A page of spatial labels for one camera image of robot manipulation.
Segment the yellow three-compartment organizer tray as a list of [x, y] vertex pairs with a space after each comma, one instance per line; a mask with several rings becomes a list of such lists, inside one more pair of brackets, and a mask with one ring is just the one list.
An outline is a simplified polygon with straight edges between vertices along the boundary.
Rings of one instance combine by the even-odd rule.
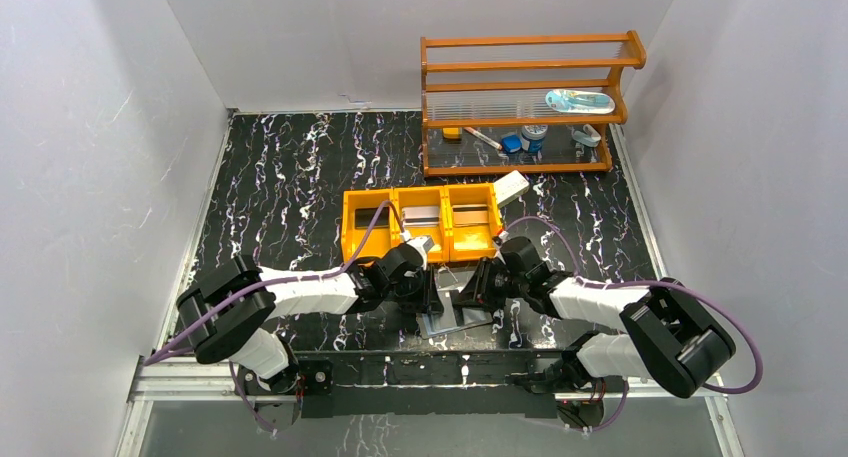
[[430, 263], [495, 255], [505, 230], [492, 183], [349, 190], [344, 193], [341, 250], [345, 260], [381, 257], [411, 237], [429, 237]]

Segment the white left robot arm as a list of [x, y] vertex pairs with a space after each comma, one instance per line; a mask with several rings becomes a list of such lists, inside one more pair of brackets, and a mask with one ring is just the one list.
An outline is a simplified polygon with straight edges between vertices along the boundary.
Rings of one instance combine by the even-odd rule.
[[180, 323], [200, 364], [232, 362], [260, 388], [287, 393], [301, 377], [290, 344], [265, 329], [297, 314], [361, 314], [393, 302], [405, 314], [441, 314], [444, 306], [423, 254], [400, 244], [383, 257], [360, 257], [324, 272], [281, 271], [239, 255], [176, 300]]

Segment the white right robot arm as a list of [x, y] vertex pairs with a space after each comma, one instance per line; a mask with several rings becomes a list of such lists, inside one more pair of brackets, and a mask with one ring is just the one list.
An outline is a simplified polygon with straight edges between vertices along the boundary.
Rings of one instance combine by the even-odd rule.
[[539, 314], [605, 327], [589, 331], [543, 371], [508, 376], [531, 393], [580, 389], [608, 377], [649, 379], [688, 398], [736, 353], [731, 335], [673, 279], [608, 284], [556, 270], [531, 241], [505, 241], [494, 258], [479, 261], [456, 307], [495, 312], [509, 299]]

